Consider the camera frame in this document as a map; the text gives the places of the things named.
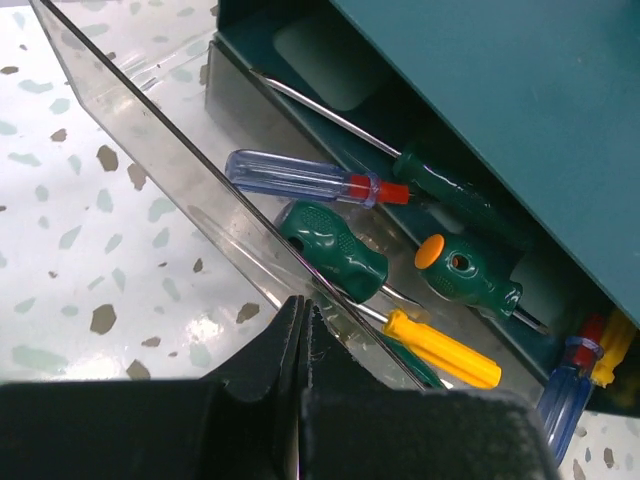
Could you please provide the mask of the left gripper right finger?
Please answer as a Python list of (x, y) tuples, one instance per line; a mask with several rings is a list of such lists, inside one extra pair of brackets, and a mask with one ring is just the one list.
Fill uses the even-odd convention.
[(556, 479), (540, 420), (502, 390), (392, 389), (329, 332), (300, 316), (303, 479)]

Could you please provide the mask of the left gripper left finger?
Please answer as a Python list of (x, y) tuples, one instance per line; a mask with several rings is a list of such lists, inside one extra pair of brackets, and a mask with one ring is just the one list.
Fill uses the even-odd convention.
[(305, 301), (200, 379), (9, 383), (5, 479), (293, 479)]

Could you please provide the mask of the yellow screwdriver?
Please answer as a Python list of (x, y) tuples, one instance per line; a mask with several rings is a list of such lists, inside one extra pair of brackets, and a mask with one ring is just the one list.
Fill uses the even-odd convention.
[(615, 368), (624, 360), (638, 329), (619, 309), (614, 309), (601, 337), (603, 356), (596, 362), (592, 382), (606, 388), (614, 379)]
[(427, 324), (415, 322), (403, 310), (381, 314), (350, 299), (347, 302), (381, 323), (385, 335), (426, 363), (476, 388), (493, 389), (499, 385), (502, 369), (495, 361)]

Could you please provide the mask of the green stubby screwdriver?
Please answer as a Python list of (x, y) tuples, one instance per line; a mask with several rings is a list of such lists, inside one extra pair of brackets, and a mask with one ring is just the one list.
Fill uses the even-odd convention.
[(515, 318), (540, 334), (549, 333), (520, 306), (522, 285), (460, 235), (437, 233), (428, 237), (414, 256), (414, 266), (429, 287), (447, 301), (473, 308), (488, 319)]
[(359, 240), (332, 209), (292, 201), (278, 214), (275, 226), (311, 266), (356, 303), (383, 292), (392, 299), (419, 304), (388, 284), (388, 259)]

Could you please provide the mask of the transparent drawer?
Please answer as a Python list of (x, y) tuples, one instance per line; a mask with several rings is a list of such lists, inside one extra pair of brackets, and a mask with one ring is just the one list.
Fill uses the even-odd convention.
[(209, 310), (193, 339), (220, 364), (294, 294), (316, 301), (354, 359), (394, 388), (414, 374), (354, 320), (274, 235), (282, 200), (244, 197), (224, 178), (239, 148), (319, 151), (219, 50), (212, 1), (36, 1), (33, 9), (82, 107), (216, 247)]

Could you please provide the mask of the blue red screwdriver front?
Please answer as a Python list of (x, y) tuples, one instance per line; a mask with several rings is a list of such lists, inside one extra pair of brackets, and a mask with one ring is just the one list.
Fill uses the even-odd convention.
[(603, 316), (591, 314), (577, 334), (566, 338), (562, 359), (550, 375), (536, 407), (557, 466), (591, 397), (594, 388), (591, 375), (604, 354), (600, 340), (605, 325)]

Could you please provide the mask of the green long screwdriver front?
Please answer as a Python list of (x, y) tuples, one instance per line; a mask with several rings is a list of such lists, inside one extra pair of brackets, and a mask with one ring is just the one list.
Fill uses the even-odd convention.
[(534, 235), (521, 214), (501, 206), (495, 194), (454, 172), (425, 141), (412, 140), (399, 150), (275, 77), (254, 68), (250, 73), (277, 92), (391, 156), (394, 159), (392, 170), (398, 179), (419, 187), (474, 227), (518, 250), (533, 248)]

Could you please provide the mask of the teal drawer box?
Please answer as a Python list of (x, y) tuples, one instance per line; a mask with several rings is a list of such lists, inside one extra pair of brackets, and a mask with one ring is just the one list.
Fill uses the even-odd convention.
[(639, 5), (635, 1), (222, 1), (218, 39), (267, 73), (401, 150), (421, 139), (523, 216), (522, 251), (474, 227), (394, 159), (293, 99), (273, 101), (339, 164), (426, 193), (393, 207), (415, 242), (472, 241), (522, 285), (544, 323), (488, 319), (546, 380), (592, 312), (639, 317)]

